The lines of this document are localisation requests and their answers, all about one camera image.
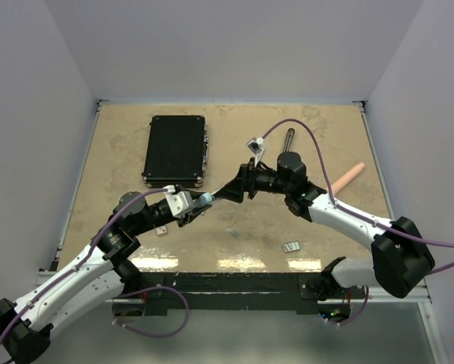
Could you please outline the silver black stapler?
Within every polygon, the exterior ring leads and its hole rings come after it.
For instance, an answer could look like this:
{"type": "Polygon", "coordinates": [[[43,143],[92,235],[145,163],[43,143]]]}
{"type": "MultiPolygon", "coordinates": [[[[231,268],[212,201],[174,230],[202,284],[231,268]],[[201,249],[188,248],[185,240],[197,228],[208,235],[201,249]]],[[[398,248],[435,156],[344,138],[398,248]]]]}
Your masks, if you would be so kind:
{"type": "Polygon", "coordinates": [[[289,152],[291,146],[293,144],[293,139],[295,136],[295,130],[293,128],[289,128],[286,132],[286,136],[283,143],[283,152],[289,152]]]}

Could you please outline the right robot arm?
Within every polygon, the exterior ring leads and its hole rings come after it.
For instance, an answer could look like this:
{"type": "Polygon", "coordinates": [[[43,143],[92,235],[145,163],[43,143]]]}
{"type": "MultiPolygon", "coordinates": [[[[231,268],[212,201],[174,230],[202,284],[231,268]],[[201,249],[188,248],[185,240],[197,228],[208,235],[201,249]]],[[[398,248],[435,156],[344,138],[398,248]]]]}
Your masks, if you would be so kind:
{"type": "Polygon", "coordinates": [[[435,266],[412,220],[380,218],[335,201],[308,179],[307,167],[296,152],[281,153],[275,169],[253,160],[240,165],[235,178],[214,197],[241,203],[258,192],[283,195],[296,217],[332,228],[370,252],[370,259],[339,258],[325,268],[321,287],[329,297],[340,297],[353,286],[369,286],[404,298],[435,266]]]}

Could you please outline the staple strip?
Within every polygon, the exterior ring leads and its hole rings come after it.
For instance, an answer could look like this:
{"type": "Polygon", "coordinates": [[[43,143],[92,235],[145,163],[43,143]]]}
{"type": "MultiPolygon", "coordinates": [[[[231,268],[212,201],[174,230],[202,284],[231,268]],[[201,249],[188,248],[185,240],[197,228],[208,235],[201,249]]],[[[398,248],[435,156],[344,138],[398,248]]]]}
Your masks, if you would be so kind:
{"type": "Polygon", "coordinates": [[[235,229],[231,229],[231,230],[230,230],[230,233],[231,233],[232,236],[233,236],[235,239],[237,239],[237,240],[239,240],[239,239],[241,238],[240,233],[239,233],[238,231],[236,231],[235,229]]]}

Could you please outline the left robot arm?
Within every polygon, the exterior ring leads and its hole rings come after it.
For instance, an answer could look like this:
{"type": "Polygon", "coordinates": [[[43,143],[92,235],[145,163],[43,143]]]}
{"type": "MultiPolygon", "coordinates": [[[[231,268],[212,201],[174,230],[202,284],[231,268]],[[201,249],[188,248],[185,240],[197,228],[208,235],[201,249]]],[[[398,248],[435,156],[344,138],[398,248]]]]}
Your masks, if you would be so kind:
{"type": "Polygon", "coordinates": [[[137,237],[171,222],[188,224],[214,200],[210,193],[174,185],[158,192],[164,198],[152,205],[146,198],[153,190],[124,194],[107,223],[72,261],[29,293],[0,300],[0,349],[6,350],[9,362],[32,363],[67,321],[119,295],[136,296],[141,279],[129,257],[139,247],[137,237]]]}

